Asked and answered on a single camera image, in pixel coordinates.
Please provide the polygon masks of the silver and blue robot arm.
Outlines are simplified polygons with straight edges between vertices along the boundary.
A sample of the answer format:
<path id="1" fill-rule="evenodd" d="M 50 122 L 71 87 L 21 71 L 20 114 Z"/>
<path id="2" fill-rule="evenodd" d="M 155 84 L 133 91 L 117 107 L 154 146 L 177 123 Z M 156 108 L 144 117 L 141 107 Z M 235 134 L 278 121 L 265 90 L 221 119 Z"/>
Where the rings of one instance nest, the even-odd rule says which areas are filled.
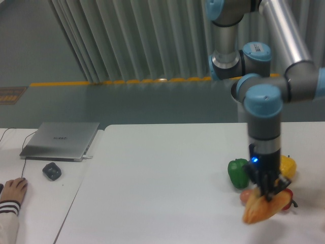
<path id="1" fill-rule="evenodd" d="M 239 77 L 235 99 L 245 111 L 250 154 L 243 169 L 270 201 L 291 183 L 279 169 L 283 104 L 324 97 L 324 69 L 312 61 L 287 1 L 206 1 L 205 8 L 220 30 L 218 46 L 208 58 L 211 76 Z M 251 42 L 237 48 L 238 25 L 253 12 L 264 17 L 274 38 L 285 67 L 282 76 L 270 76 L 267 45 Z"/>

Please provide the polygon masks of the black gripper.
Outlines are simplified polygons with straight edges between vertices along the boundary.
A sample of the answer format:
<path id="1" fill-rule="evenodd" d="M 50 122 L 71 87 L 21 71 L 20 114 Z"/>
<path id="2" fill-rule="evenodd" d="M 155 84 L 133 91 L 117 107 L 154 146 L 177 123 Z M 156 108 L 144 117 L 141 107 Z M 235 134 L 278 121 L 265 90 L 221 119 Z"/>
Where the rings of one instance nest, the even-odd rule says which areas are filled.
<path id="1" fill-rule="evenodd" d="M 286 189 L 292 180 L 280 174 L 280 150 L 269 154 L 257 152 L 256 146 L 249 144 L 250 160 L 243 170 L 253 184 L 259 187 L 260 196 L 270 202 L 275 195 Z"/>

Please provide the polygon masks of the white sleeve forearm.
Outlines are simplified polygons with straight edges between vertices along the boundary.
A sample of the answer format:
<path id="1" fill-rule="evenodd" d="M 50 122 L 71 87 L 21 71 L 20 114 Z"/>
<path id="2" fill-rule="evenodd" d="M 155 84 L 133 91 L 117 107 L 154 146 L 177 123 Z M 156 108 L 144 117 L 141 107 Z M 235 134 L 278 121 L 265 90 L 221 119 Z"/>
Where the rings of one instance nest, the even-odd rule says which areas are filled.
<path id="1" fill-rule="evenodd" d="M 1 201 L 1 243 L 16 243 L 19 211 L 20 203 L 17 201 Z"/>

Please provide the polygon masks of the person's hand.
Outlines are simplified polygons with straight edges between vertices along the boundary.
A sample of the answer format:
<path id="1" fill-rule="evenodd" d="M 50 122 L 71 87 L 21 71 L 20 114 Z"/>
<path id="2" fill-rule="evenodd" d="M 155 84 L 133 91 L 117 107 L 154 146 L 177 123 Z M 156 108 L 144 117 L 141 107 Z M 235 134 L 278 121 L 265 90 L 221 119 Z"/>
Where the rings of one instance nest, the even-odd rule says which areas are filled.
<path id="1" fill-rule="evenodd" d="M 26 178 L 17 178 L 7 181 L 1 194 L 1 202 L 17 202 L 21 205 L 27 191 L 27 185 L 28 181 Z"/>

